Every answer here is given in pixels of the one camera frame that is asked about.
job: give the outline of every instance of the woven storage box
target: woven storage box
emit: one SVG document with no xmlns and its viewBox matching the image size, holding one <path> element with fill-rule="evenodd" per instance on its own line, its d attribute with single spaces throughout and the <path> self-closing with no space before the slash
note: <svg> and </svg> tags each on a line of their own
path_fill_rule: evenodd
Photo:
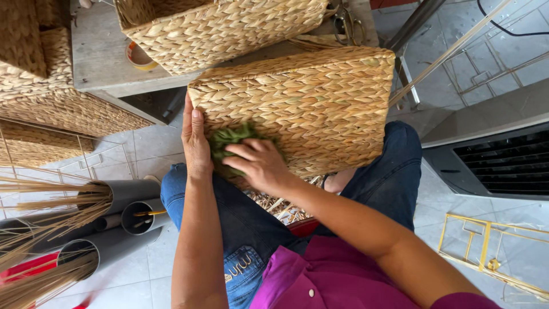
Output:
<svg viewBox="0 0 549 309">
<path fill-rule="evenodd" d="M 96 137 L 152 124 L 74 88 L 0 101 L 0 115 Z"/>
<path fill-rule="evenodd" d="M 116 0 L 122 32 L 172 75 L 316 28 L 328 0 Z"/>
<path fill-rule="evenodd" d="M 278 140 L 292 173 L 324 175 L 381 154 L 394 58 L 371 47 L 303 53 L 208 69 L 188 91 L 208 135 L 253 122 Z"/>
<path fill-rule="evenodd" d="M 56 162 L 82 155 L 93 151 L 92 140 L 78 138 L 74 135 L 53 132 L 33 126 L 0 120 L 2 134 L 8 144 L 9 156 L 4 142 L 0 142 L 0 165 L 13 163 L 31 167 Z"/>
<path fill-rule="evenodd" d="M 35 0 L 36 15 L 40 27 L 52 29 L 66 25 L 63 14 L 69 15 L 68 0 Z"/>
<path fill-rule="evenodd" d="M 0 5 L 0 76 L 46 77 L 34 0 L 2 0 Z"/>
<path fill-rule="evenodd" d="M 47 78 L 8 73 L 0 67 L 0 100 L 72 88 L 70 33 L 66 28 L 40 32 L 44 45 Z"/>
</svg>

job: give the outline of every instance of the jeans back pocket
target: jeans back pocket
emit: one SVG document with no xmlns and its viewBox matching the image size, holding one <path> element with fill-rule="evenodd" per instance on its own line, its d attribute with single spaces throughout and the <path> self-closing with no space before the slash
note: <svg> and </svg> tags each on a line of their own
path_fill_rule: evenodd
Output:
<svg viewBox="0 0 549 309">
<path fill-rule="evenodd" d="M 244 308 L 262 282 L 266 264 L 254 248 L 242 246 L 223 260 L 230 308 Z"/>
</svg>

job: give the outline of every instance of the jeans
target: jeans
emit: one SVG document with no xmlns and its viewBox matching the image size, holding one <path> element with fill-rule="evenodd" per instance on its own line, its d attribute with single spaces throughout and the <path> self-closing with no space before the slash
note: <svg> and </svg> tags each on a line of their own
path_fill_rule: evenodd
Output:
<svg viewBox="0 0 549 309">
<path fill-rule="evenodd" d="M 403 122 L 387 123 L 382 155 L 370 165 L 359 168 L 340 195 L 367 205 L 413 231 L 421 157 L 421 143 L 416 131 Z M 172 165 L 162 181 L 162 203 L 178 230 L 183 216 L 186 181 L 184 163 Z M 221 221 L 230 308 L 250 306 L 261 285 L 268 260 L 279 246 L 303 253 L 313 235 L 337 237 L 321 224 L 311 236 L 300 239 L 215 173 L 213 185 Z"/>
</svg>

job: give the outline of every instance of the black vent grille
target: black vent grille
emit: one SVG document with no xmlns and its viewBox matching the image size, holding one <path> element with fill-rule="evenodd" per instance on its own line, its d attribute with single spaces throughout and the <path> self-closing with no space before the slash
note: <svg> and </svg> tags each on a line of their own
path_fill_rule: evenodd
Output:
<svg viewBox="0 0 549 309">
<path fill-rule="evenodd" d="M 549 195 L 549 130 L 453 151 L 492 193 Z"/>
</svg>

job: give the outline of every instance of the scissors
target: scissors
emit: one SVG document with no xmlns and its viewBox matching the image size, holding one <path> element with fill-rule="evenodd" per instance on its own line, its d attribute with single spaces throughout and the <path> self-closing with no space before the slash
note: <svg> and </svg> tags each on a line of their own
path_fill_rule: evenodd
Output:
<svg viewBox="0 0 549 309">
<path fill-rule="evenodd" d="M 335 39 L 341 45 L 359 46 L 360 44 L 355 40 L 355 30 L 357 27 L 360 28 L 363 40 L 366 38 L 366 30 L 360 20 L 352 17 L 347 0 L 341 0 L 341 4 L 338 5 L 338 10 L 335 12 L 334 17 Z M 344 40 L 339 37 L 340 34 L 345 35 Z"/>
</svg>

